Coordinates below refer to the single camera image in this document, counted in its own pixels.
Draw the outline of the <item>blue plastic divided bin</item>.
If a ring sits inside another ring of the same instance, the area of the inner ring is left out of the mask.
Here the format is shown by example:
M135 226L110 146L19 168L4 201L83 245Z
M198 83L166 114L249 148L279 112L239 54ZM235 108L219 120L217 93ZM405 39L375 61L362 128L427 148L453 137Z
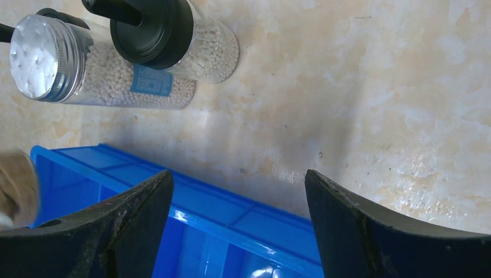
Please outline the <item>blue plastic divided bin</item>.
M32 148L41 182L35 225L117 195L162 170L99 144ZM174 193L154 277L323 277L312 223L173 172Z

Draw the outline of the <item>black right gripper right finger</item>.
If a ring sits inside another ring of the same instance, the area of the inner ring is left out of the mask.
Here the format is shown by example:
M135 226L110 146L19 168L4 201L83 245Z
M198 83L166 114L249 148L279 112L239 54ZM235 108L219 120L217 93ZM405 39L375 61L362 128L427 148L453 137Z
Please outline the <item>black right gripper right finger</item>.
M315 170L305 190L325 277L489 277L490 236L420 221Z

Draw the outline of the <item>black pourer cap grain jar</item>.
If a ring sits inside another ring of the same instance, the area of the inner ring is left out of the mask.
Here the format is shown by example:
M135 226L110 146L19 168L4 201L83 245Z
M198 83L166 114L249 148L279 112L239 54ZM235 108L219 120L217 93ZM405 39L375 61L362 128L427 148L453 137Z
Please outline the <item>black pourer cap grain jar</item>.
M83 1L110 20L113 44L131 63L175 76L220 83L233 74L240 47L230 28L192 1Z

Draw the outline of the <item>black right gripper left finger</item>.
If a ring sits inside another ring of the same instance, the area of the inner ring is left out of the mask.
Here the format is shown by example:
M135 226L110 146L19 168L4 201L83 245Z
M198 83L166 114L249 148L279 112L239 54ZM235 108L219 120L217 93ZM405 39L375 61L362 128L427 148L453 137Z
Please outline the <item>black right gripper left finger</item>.
M151 277L174 190L163 170L36 228L1 232L2 277Z

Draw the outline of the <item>silver cap white bead jar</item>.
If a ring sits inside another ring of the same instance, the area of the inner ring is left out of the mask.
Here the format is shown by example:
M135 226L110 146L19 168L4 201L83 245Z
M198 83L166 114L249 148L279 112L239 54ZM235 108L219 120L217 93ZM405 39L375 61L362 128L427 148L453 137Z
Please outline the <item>silver cap white bead jar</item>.
M193 80L124 59L106 27L40 14L14 27L10 74L26 98L45 103L181 109L196 89Z

